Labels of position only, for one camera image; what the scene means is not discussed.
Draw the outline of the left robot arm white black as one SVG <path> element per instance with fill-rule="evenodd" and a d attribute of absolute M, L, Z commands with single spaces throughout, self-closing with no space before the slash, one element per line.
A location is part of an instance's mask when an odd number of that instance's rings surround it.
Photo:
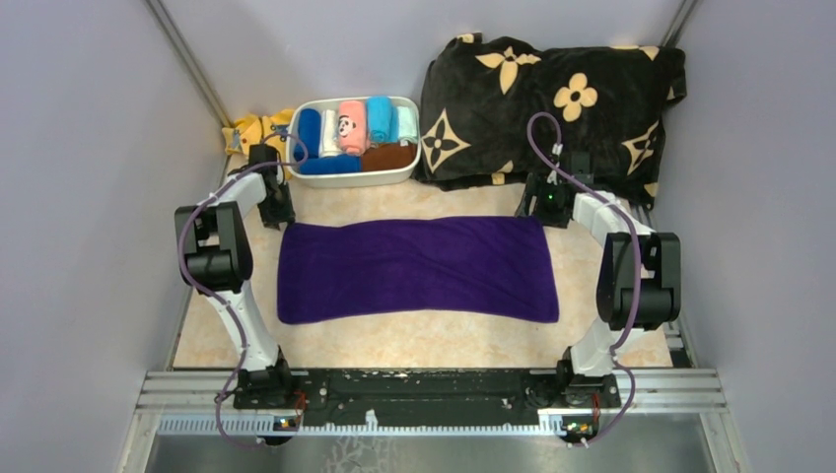
<path fill-rule="evenodd" d="M 296 393 L 288 362 L 267 331 L 254 297 L 254 258 L 244 224 L 252 210 L 258 211 L 268 229 L 295 223 L 290 189 L 280 167 L 274 147 L 253 145 L 247 167 L 232 171 L 208 198 L 174 213 L 181 277 L 217 311 L 239 357 L 217 399 L 232 397 L 239 409 L 281 408 Z"/>

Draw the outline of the purple towel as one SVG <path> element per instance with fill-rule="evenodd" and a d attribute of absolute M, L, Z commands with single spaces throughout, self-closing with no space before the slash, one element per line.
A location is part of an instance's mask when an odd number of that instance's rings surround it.
<path fill-rule="evenodd" d="M 277 268 L 286 324 L 414 310 L 559 319 L 544 229 L 534 218 L 465 216 L 295 224 Z"/>

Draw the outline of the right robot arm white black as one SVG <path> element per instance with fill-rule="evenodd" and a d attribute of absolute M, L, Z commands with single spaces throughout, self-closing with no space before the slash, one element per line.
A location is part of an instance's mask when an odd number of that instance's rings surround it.
<path fill-rule="evenodd" d="M 557 365 L 557 397 L 580 406 L 614 396 L 618 356 L 640 335 L 678 317 L 680 240 L 637 221 L 615 195 L 592 190 L 589 154 L 555 146 L 547 162 L 548 171 L 527 176 L 516 216 L 556 228 L 575 222 L 603 250 L 595 289 L 598 318 Z"/>

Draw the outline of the pink panda towel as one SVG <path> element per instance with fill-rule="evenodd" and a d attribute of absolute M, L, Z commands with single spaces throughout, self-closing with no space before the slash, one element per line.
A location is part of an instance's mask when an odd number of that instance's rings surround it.
<path fill-rule="evenodd" d="M 337 137 L 342 151 L 362 155 L 367 148 L 366 107 L 361 101 L 344 101 L 337 110 Z"/>

